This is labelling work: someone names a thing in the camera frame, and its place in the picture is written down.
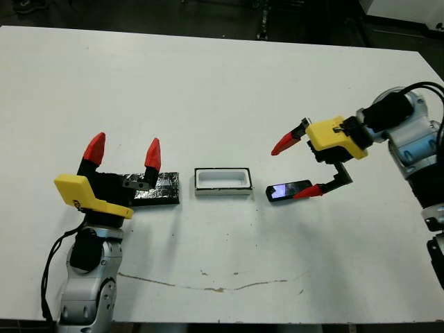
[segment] black phone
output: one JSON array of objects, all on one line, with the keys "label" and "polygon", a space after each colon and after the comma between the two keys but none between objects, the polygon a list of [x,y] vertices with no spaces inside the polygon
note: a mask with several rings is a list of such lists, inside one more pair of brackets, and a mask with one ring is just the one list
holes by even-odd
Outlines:
[{"label": "black phone", "polygon": [[286,182],[285,184],[270,185],[266,188],[265,194],[268,201],[281,201],[291,199],[293,196],[303,189],[312,186],[309,180],[301,180],[299,182]]}]

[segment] white tabletop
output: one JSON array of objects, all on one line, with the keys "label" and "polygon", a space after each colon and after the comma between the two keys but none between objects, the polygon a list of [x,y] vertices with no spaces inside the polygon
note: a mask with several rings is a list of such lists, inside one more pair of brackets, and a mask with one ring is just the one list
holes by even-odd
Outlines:
[{"label": "white tabletop", "polygon": [[[158,136],[162,170],[180,173],[180,205],[125,222],[116,321],[444,318],[432,233],[386,144],[348,162],[355,182],[322,198],[271,205],[264,194],[332,178],[306,143],[270,156],[303,117],[348,117],[388,88],[442,84],[418,53],[3,26],[0,78],[0,318],[42,318],[49,249],[83,217],[53,179],[77,171],[100,131],[101,171],[143,172]],[[424,95],[439,120],[438,99]],[[195,167],[249,167],[253,194],[197,198]],[[70,244],[51,266],[55,314]]]}]

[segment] black wire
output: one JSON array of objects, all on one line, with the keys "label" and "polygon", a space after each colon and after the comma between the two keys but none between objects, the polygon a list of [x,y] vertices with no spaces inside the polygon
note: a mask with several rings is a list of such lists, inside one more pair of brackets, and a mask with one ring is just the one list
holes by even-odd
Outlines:
[{"label": "black wire", "polygon": [[85,225],[85,220],[75,229],[66,231],[61,237],[59,237],[55,243],[53,244],[51,250],[49,251],[48,259],[46,261],[46,265],[44,267],[43,276],[42,276],[42,284],[40,286],[40,297],[42,298],[42,315],[46,319],[46,322],[49,324],[49,328],[54,331],[54,321],[51,315],[51,310],[49,309],[48,302],[46,301],[46,289],[48,287],[48,275],[49,275],[49,265],[51,264],[51,260],[54,255],[61,247],[63,239],[69,237],[73,234],[76,234],[80,231],[81,228]]},{"label": "black wire", "polygon": [[444,155],[444,145],[443,145],[443,131],[444,131],[444,96],[443,96],[443,94],[444,94],[444,87],[439,85],[438,83],[435,83],[435,82],[423,81],[423,82],[414,83],[408,87],[403,88],[400,91],[400,93],[406,94],[406,93],[410,92],[411,90],[418,89],[418,88],[428,89],[428,90],[434,92],[436,95],[438,95],[441,102],[443,102],[443,118],[441,120],[441,124],[438,129],[438,134],[436,135],[436,159],[439,162],[444,162],[444,156],[443,156]]}]

